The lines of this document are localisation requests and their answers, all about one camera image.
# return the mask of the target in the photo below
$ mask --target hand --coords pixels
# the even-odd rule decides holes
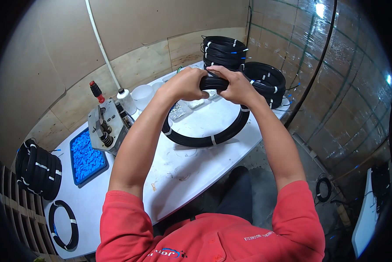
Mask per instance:
[[[198,68],[186,67],[177,75],[173,76],[165,85],[160,89],[162,92],[170,93],[174,99],[193,101],[199,99],[209,98],[207,92],[203,92],[199,88],[202,76],[207,76],[208,72]]]
[[[248,108],[253,106],[255,103],[264,100],[262,97],[246,79],[241,72],[232,72],[225,67],[209,66],[206,68],[215,75],[227,79],[230,84],[225,91],[217,90],[218,95],[222,96],[228,101],[236,104],[245,105]]]

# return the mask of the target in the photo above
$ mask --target white pipe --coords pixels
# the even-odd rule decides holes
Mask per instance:
[[[117,78],[115,76],[115,73],[113,72],[112,66],[110,65],[110,61],[107,58],[106,52],[104,51],[104,47],[101,42],[100,36],[98,35],[97,27],[95,26],[95,22],[94,22],[94,17],[92,16],[89,0],[85,0],[85,4],[87,5],[88,15],[90,17],[91,25],[92,25],[92,28],[94,29],[95,38],[97,38],[97,42],[98,42],[98,46],[100,47],[101,54],[103,55],[104,60],[106,61],[107,66],[109,67],[110,74],[112,75],[113,80],[115,81],[117,88],[120,89],[119,82],[117,81]]]

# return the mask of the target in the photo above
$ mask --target wooden pallet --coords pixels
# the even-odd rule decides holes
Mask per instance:
[[[42,197],[20,189],[16,175],[0,162],[0,199],[20,242],[46,262],[86,262],[85,257],[60,258],[47,229]]]

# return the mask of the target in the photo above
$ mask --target person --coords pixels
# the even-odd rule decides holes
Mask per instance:
[[[246,105],[256,118],[278,191],[273,231],[251,225],[251,184],[246,169],[238,167],[232,172],[233,193],[225,194],[219,212],[196,215],[153,237],[142,194],[162,125],[179,99],[208,98],[199,89],[207,71],[187,67],[158,89],[120,146],[103,205],[96,260],[321,261],[324,232],[293,139],[242,73],[222,66],[207,70],[230,82],[225,91],[218,91],[220,96]],[[250,204],[241,207],[238,198],[247,194]]]

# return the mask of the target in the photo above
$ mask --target dark pants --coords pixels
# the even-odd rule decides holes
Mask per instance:
[[[236,215],[253,223],[253,196],[251,178],[244,166],[231,171],[225,182],[225,195],[215,213]]]

